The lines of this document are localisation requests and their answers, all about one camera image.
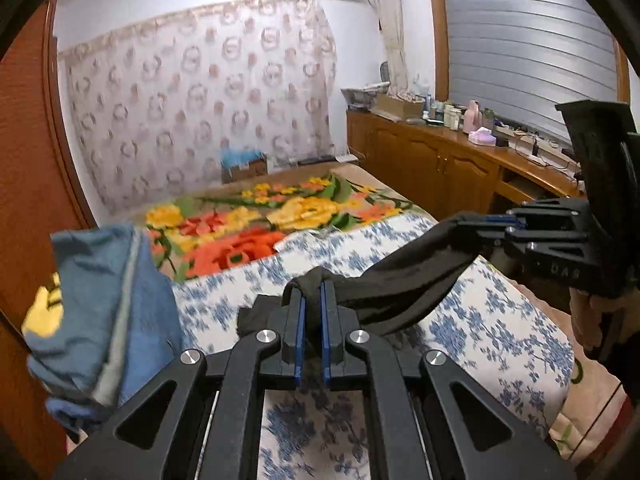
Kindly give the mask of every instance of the blue floral bedsheet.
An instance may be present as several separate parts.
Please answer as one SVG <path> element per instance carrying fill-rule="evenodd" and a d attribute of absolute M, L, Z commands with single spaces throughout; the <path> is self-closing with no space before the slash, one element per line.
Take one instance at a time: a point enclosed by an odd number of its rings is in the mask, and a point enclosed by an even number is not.
<path fill-rule="evenodd" d="M 204 353 L 231 348 L 238 308 L 251 306 L 258 294 L 280 295 L 291 278 L 315 266 L 359 276 L 434 224 L 408 214 L 322 240 L 299 232 L 283 240 L 275 256 L 175 283 L 185 345 Z M 444 350 L 540 436 L 568 394 L 574 354 L 564 333 L 482 257 L 431 314 L 389 340 L 408 351 Z M 325 390 L 314 366 L 305 365 L 295 392 L 265 394 L 258 476 L 368 479 L 362 394 Z"/>

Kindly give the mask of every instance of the white curtain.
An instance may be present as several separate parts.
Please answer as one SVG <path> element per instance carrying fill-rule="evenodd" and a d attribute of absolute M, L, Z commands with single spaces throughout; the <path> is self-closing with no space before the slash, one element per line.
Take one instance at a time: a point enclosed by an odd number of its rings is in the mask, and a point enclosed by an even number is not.
<path fill-rule="evenodd" d="M 388 93 L 395 95 L 408 89 L 406 59 L 404 54 L 404 26 L 400 0 L 376 0 L 378 17 L 385 41 L 391 85 Z"/>

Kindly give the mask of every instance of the lace curtain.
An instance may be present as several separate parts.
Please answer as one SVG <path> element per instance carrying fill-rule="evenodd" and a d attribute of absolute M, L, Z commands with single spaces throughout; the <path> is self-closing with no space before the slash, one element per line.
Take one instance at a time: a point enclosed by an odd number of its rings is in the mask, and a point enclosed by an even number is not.
<path fill-rule="evenodd" d="M 82 155 L 111 213 L 221 183 L 222 150 L 333 154 L 331 28 L 316 0 L 243 0 L 60 53 Z"/>

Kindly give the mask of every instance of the cardboard box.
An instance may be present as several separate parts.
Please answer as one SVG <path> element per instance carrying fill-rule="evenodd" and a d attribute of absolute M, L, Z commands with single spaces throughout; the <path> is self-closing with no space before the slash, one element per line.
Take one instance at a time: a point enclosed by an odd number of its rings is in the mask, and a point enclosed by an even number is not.
<path fill-rule="evenodd" d="M 404 120 L 409 118 L 422 118 L 424 103 L 409 103 L 397 97 L 378 94 L 376 97 L 376 108 Z"/>
<path fill-rule="evenodd" d="M 228 170 L 222 168 L 222 183 L 229 184 L 230 182 L 238 182 L 246 178 L 253 178 L 255 176 L 261 176 L 267 174 L 267 159 L 256 158 L 249 162 L 245 167 L 233 166 Z"/>

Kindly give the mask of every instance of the white wall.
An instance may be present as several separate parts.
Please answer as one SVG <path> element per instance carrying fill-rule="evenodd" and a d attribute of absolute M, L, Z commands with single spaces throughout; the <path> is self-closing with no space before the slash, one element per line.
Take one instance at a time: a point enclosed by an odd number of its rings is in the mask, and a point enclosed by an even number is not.
<path fill-rule="evenodd" d="M 404 22 L 404 51 L 409 86 L 420 75 L 431 94 L 435 90 L 436 57 L 433 39 L 431 0 L 402 0 Z"/>
<path fill-rule="evenodd" d="M 59 4 L 54 20 L 59 50 L 158 14 L 228 0 L 61 1 L 63 3 Z M 338 60 L 334 92 L 329 98 L 330 129 L 336 145 L 346 145 L 346 104 L 340 88 L 380 81 L 380 63 L 385 60 L 384 46 L 378 29 L 378 17 L 367 0 L 320 2 L 334 32 Z M 82 189 L 98 224 L 107 223 L 111 215 L 98 199 L 80 155 L 69 104 L 66 102 L 66 75 L 63 71 L 60 71 L 60 89 L 65 129 Z"/>
<path fill-rule="evenodd" d="M 629 83 L 631 88 L 631 113 L 636 120 L 636 130 L 640 132 L 640 78 L 629 63 Z"/>

